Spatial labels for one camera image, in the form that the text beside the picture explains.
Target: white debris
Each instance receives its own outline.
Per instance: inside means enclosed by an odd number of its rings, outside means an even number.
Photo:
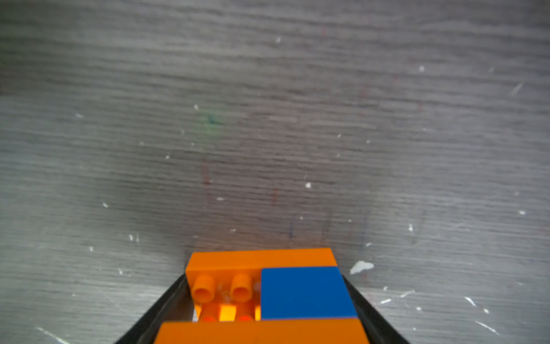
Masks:
[[[360,273],[363,270],[371,270],[375,265],[366,261],[359,260],[355,265],[349,270],[351,275]]]
[[[467,300],[467,301],[468,301],[469,303],[471,303],[471,304],[472,304],[472,306],[476,307],[476,304],[475,304],[475,302],[474,302],[474,301],[472,301],[472,299],[471,299],[471,298],[469,298],[468,296],[465,296],[464,298],[465,298],[465,299],[466,299],[466,300]]]
[[[497,335],[500,335],[500,333],[497,332],[497,330],[495,330],[494,328],[492,327],[489,327],[487,325],[485,325],[484,323],[480,323],[479,321],[476,321],[476,323],[480,324],[481,326],[485,327],[487,330],[497,334]]]
[[[407,296],[409,294],[412,294],[412,293],[414,293],[414,290],[409,290],[409,291],[404,292],[403,294],[399,295],[399,297],[405,297],[405,296]]]
[[[523,83],[518,84],[516,87],[512,89],[512,91],[510,91],[510,95],[512,96],[516,95],[519,92],[519,90],[521,90],[522,87],[523,87]]]
[[[41,327],[36,327],[36,329],[40,332],[42,332],[43,334],[47,335],[47,336],[50,336],[51,338],[55,339],[56,341],[58,341],[59,343],[61,344],[70,344],[68,341],[56,336],[55,334],[49,332],[49,331],[46,331],[45,329],[41,328]]]

